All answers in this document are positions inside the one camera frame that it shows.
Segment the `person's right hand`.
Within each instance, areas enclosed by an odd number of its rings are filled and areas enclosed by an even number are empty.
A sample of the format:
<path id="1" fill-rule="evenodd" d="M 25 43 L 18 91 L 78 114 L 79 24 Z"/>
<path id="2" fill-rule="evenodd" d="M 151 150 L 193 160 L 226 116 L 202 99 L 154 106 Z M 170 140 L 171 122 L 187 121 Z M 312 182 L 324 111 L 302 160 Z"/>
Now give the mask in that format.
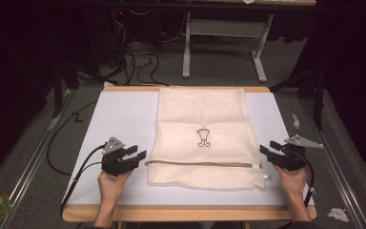
<path id="1" fill-rule="evenodd" d="M 281 188 L 289 200 L 303 200 L 303 191 L 307 182 L 308 173 L 305 168 L 296 171 L 286 171 L 274 166 L 281 183 Z"/>

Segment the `large crumpled white paper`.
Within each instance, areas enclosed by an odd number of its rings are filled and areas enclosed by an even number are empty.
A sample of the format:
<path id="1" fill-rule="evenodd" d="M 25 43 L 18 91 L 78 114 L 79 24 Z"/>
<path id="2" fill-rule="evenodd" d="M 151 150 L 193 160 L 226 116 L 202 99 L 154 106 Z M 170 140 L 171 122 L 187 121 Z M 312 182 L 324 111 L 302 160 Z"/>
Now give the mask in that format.
<path id="1" fill-rule="evenodd" d="M 349 218 L 347 217 L 344 209 L 332 208 L 327 216 L 344 222 L 349 222 Z"/>

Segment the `metal floor rail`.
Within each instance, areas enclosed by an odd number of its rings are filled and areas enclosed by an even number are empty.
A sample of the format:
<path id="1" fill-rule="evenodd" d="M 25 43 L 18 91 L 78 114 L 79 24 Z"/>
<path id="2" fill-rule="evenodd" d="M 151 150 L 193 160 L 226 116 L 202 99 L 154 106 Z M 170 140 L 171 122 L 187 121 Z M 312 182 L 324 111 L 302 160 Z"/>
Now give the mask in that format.
<path id="1" fill-rule="evenodd" d="M 301 99 L 299 103 L 306 113 L 309 122 L 313 126 L 317 138 L 324 145 L 323 152 L 325 155 L 325 159 L 329 165 L 330 172 L 332 174 L 332 177 L 334 178 L 335 186 L 345 204 L 351 222 L 356 229 L 366 229 L 366 218 L 361 212 L 361 208 L 356 199 L 355 192 L 353 191 L 349 182 L 346 180 L 346 177 L 336 160 L 335 154 L 331 146 L 329 145 L 326 136 L 324 135 L 323 131 L 317 127 L 317 124 L 315 123 L 315 120 L 313 118 L 313 109 L 311 108 L 307 100 Z"/>
<path id="2" fill-rule="evenodd" d="M 0 194 L 6 193 L 12 204 L 12 212 L 0 221 L 0 229 L 8 229 L 31 182 L 43 160 L 55 128 L 69 105 L 75 90 L 66 89 L 60 94 L 62 107 L 57 113 L 54 90 L 48 94 L 48 104 L 27 125 L 3 165 L 0 167 Z"/>

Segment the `black metal stand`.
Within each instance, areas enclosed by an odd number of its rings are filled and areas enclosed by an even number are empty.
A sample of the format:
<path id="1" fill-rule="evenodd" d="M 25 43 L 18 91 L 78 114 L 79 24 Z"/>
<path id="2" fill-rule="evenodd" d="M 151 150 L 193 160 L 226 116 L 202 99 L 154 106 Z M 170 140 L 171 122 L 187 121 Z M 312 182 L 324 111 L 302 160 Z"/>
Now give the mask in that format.
<path id="1" fill-rule="evenodd" d="M 60 59 L 54 65 L 53 90 L 54 90 L 54 110 L 53 117 L 58 117 L 63 109 L 63 87 L 65 83 L 68 89 L 78 89 L 79 81 L 76 76 L 76 70 L 72 63 L 65 59 Z"/>
<path id="2" fill-rule="evenodd" d="M 298 98 L 308 99 L 310 97 L 313 97 L 315 99 L 313 109 L 313 121 L 316 127 L 321 130 L 322 108 L 324 107 L 323 93 L 325 78 L 325 71 L 307 70 L 273 85 L 269 88 L 269 90 L 272 93 L 275 93 L 284 88 L 297 86 L 298 90 L 296 94 Z"/>

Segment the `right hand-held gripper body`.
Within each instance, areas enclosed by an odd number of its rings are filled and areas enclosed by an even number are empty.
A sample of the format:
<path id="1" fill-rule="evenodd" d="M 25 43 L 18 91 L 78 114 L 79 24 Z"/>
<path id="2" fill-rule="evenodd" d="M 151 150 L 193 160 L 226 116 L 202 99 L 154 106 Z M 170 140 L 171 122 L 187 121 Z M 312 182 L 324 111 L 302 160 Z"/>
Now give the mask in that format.
<path id="1" fill-rule="evenodd" d="M 279 152 L 282 152 L 282 155 L 278 154 L 278 162 L 273 163 L 273 165 L 287 171 L 296 171 L 306 166 L 305 152 L 307 148 L 324 148 L 322 143 L 316 143 L 300 135 L 286 138 L 281 146 L 282 150 Z"/>

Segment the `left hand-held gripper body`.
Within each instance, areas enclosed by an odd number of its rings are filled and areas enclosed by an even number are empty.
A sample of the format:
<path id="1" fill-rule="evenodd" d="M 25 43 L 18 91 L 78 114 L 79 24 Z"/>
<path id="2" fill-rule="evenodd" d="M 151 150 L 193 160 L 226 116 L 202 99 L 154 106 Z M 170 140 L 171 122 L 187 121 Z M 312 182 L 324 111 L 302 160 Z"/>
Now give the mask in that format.
<path id="1" fill-rule="evenodd" d="M 111 136 L 102 152 L 102 170 L 112 176 L 118 177 L 134 169 L 126 156 L 125 144 L 119 139 Z"/>

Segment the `cream mesh laundry bag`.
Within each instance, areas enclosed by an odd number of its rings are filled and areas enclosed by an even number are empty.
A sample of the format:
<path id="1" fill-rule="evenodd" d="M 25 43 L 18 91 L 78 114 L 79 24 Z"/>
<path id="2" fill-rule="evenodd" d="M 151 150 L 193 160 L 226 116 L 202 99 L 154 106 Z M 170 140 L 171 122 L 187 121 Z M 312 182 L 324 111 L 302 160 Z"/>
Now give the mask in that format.
<path id="1" fill-rule="evenodd" d="M 265 178 L 242 89 L 159 91 L 148 182 L 192 189 L 263 189 Z"/>

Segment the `white desk frame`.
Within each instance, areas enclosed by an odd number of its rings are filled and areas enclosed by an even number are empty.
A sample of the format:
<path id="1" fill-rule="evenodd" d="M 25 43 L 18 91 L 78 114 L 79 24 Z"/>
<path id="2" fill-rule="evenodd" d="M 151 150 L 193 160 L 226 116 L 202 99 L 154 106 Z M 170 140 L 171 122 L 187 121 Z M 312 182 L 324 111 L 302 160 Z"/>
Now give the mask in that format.
<path id="1" fill-rule="evenodd" d="M 265 46 L 274 16 L 269 14 L 263 22 L 244 22 L 230 20 L 192 19 L 186 13 L 185 50 L 183 54 L 182 77 L 189 78 L 191 74 L 191 36 L 228 36 L 241 38 L 257 38 L 257 49 L 252 51 L 252 59 L 258 81 L 265 83 L 267 76 L 261 62 L 261 54 Z"/>

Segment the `person's left hand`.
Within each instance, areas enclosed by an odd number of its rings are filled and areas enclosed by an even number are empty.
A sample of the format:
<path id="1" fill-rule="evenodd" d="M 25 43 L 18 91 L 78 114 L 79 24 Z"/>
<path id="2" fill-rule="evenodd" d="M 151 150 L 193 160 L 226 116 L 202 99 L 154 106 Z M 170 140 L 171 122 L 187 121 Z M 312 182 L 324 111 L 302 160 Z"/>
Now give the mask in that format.
<path id="1" fill-rule="evenodd" d="M 127 179 L 132 174 L 129 171 L 118 177 L 112 176 L 102 171 L 98 177 L 102 206 L 115 206 L 118 200 L 122 197 Z"/>

